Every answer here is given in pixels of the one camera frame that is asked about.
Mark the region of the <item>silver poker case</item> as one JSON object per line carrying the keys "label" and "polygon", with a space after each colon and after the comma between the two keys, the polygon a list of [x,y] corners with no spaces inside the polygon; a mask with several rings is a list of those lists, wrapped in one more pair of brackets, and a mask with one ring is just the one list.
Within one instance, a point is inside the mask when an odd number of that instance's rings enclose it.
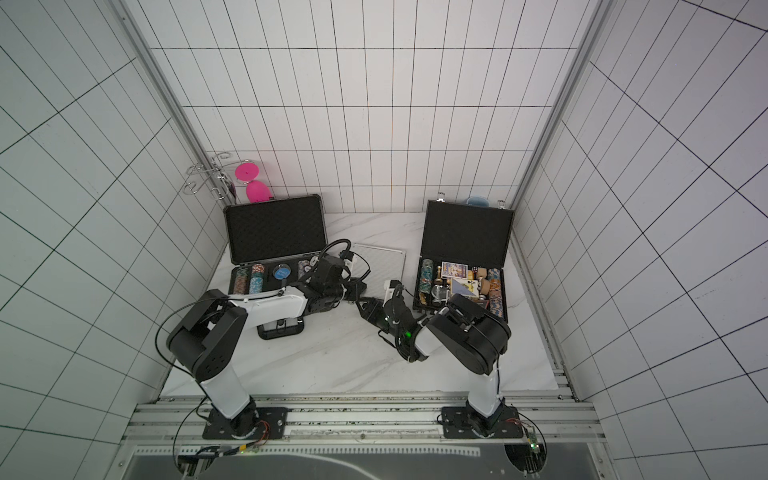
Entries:
{"label": "silver poker case", "polygon": [[366,290],[362,296],[383,300],[391,280],[402,280],[406,252],[393,248],[353,243],[351,251],[352,277],[362,277],[367,270],[368,276],[363,280]]}

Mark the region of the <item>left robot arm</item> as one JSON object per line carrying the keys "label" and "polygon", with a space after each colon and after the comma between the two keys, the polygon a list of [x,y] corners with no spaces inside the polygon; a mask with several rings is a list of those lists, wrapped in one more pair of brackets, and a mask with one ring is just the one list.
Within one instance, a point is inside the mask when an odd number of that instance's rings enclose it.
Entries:
{"label": "left robot arm", "polygon": [[297,281],[277,290],[247,294],[206,291],[187,307],[171,330],[166,347],[203,390],[214,411],[235,423],[254,424],[258,413],[243,388],[231,359],[244,330],[336,308],[348,293],[364,284],[365,270],[354,277],[347,254],[321,257]]}

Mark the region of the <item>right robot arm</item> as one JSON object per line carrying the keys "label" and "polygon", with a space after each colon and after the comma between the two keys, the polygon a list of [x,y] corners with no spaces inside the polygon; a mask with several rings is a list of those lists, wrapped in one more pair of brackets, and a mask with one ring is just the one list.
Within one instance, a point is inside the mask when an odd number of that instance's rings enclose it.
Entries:
{"label": "right robot arm", "polygon": [[443,348],[465,367],[473,385],[467,407],[486,423],[501,416],[499,360],[506,352],[511,329],[500,316],[465,296],[451,296],[430,317],[416,318],[401,296],[386,301],[365,297],[356,302],[362,319],[409,363],[425,361]]}

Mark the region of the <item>left black poker case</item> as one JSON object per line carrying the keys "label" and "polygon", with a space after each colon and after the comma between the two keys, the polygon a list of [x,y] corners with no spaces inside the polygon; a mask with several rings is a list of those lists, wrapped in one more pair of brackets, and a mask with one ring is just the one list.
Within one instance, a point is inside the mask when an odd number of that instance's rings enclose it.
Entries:
{"label": "left black poker case", "polygon": [[[224,210],[233,264],[229,292],[248,292],[253,267],[261,265],[262,290],[270,292],[289,286],[303,277],[311,260],[328,244],[321,197],[312,194],[283,200],[230,206]],[[309,300],[313,297],[305,280],[299,286]],[[296,317],[279,319],[259,326],[263,340],[298,335],[304,318],[311,314],[308,302]]]}

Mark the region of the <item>black poker case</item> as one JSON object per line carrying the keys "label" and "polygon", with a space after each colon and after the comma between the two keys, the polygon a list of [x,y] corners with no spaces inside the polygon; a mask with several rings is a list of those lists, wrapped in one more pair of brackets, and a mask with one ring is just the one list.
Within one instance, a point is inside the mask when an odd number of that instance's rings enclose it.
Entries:
{"label": "black poker case", "polygon": [[[253,267],[261,265],[262,290],[270,292],[289,286],[303,277],[311,260],[328,244],[321,197],[312,194],[283,200],[230,206],[224,210],[233,264],[229,292],[248,292]],[[313,297],[305,280],[299,286],[309,300]],[[279,319],[259,326],[263,340],[298,335],[304,318],[311,314],[308,302],[296,317]]]}
{"label": "black poker case", "polygon": [[513,212],[446,203],[427,204],[412,307],[435,312],[467,287],[465,296],[507,318],[504,265]]}

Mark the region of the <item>right black poker case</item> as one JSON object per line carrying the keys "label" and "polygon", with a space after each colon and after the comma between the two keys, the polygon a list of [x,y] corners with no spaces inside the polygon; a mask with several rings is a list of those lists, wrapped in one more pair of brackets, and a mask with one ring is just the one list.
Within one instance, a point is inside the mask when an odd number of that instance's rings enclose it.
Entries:
{"label": "right black poker case", "polygon": [[513,212],[446,203],[427,204],[412,307],[435,312],[467,287],[465,296],[507,318],[504,265]]}

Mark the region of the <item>pink hourglass object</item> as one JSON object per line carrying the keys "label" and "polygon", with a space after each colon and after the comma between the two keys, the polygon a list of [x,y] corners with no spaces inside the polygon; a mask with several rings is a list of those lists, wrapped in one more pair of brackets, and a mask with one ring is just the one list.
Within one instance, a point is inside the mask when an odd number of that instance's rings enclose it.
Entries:
{"label": "pink hourglass object", "polygon": [[269,187],[258,179],[260,169],[255,163],[239,164],[234,174],[238,181],[245,184],[246,198],[250,203],[262,203],[273,199]]}

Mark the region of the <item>blue round object behind case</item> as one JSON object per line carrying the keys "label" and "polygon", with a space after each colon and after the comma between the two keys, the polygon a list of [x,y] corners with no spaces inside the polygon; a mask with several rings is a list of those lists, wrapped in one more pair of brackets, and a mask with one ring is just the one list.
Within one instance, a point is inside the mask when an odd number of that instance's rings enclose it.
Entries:
{"label": "blue round object behind case", "polygon": [[466,200],[465,204],[469,206],[482,207],[482,208],[488,208],[490,206],[490,202],[487,198],[479,197],[479,196],[469,197]]}

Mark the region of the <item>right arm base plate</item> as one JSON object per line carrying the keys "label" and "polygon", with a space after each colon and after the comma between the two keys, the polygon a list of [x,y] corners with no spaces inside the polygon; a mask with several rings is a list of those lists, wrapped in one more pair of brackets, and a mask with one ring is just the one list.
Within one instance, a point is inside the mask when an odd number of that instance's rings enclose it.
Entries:
{"label": "right arm base plate", "polygon": [[518,410],[500,405],[484,417],[469,405],[443,407],[436,418],[446,439],[522,439],[525,436]]}

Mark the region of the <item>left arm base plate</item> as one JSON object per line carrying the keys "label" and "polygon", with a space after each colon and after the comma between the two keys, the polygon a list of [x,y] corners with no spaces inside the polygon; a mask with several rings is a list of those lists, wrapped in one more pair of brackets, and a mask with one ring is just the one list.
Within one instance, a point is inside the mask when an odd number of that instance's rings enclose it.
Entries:
{"label": "left arm base plate", "polygon": [[289,410],[283,407],[247,407],[233,419],[213,408],[202,437],[205,440],[277,440],[284,435]]}

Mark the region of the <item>aluminium mounting rail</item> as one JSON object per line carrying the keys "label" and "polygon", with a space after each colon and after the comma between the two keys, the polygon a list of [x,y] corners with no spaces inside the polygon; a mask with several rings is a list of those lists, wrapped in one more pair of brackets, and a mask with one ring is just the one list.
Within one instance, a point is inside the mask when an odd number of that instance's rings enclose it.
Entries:
{"label": "aluminium mounting rail", "polygon": [[[363,396],[261,396],[256,407],[289,410],[284,435],[257,440],[275,446],[525,443],[596,443],[606,436],[594,408],[567,395],[523,392],[506,400],[518,410],[522,439],[446,439],[437,416],[443,407],[466,406],[452,394]],[[196,398],[161,400],[138,406],[123,439],[143,445],[171,445],[190,450],[195,445],[234,445],[238,440],[202,437],[212,407]]]}

